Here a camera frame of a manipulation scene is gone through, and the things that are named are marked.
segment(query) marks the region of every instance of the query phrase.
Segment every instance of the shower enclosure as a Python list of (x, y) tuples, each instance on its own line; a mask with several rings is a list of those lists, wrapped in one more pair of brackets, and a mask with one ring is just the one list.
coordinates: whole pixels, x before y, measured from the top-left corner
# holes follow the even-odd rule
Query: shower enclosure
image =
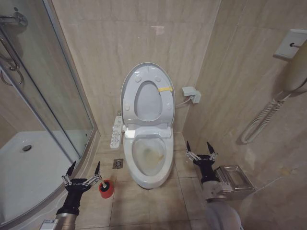
[(0, 1), (0, 227), (39, 205), (97, 128), (49, 0)]

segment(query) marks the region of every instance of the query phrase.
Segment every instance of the white toilet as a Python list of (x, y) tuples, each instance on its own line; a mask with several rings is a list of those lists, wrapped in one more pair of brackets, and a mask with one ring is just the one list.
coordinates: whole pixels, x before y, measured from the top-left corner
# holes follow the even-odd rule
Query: white toilet
[(175, 93), (167, 73), (154, 63), (142, 63), (127, 75), (121, 90), (121, 114), (126, 164), (135, 182), (157, 188), (173, 164)]

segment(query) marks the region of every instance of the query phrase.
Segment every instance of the toilet paper holder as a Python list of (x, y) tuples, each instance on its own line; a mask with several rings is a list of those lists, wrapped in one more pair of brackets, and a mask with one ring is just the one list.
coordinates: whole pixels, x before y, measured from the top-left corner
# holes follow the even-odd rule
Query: toilet paper holder
[(220, 182), (231, 185), (232, 190), (226, 193), (228, 200), (244, 199), (255, 192), (254, 186), (239, 165), (221, 165), (214, 172)]

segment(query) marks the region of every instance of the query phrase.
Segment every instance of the tiled floor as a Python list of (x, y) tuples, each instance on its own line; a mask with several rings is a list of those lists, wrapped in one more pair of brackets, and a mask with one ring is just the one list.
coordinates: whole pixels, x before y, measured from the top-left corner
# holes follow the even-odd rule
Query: tiled floor
[(85, 230), (208, 230), (205, 200), (194, 166), (185, 156), (181, 133), (174, 134), (174, 165), (159, 188), (145, 190), (131, 178), (124, 161), (112, 169), (113, 160), (125, 158), (123, 147), (111, 150), (110, 136), (101, 137), (88, 177), (100, 161), (102, 177), (115, 183), (114, 194), (102, 199), (98, 184), (83, 194), (76, 229)]

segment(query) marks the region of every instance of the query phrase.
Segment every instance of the cable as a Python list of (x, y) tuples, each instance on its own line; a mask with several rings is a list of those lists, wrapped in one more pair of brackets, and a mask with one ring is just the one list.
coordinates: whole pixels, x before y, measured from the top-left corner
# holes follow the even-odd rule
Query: cable
[(187, 103), (189, 100), (192, 99), (192, 97), (193, 97), (193, 96), (190, 96), (189, 99), (187, 99), (186, 101), (184, 101), (184, 102), (182, 102), (182, 103), (180, 103), (180, 104), (176, 104), (175, 107), (180, 106), (180, 105), (182, 105), (182, 104), (184, 104), (184, 103)]
[[(264, 109), (252, 120), (252, 122), (246, 127), (244, 132), (241, 135), (241, 142), (244, 144), (248, 144), (252, 142), (256, 136), (267, 126), (267, 124), (271, 121), (274, 115), (277, 113), (278, 110), (281, 109), (285, 100), (291, 94), (288, 93), (284, 98), (276, 101), (273, 99), (269, 102)], [(260, 122), (260, 124), (251, 132), (251, 130)]]

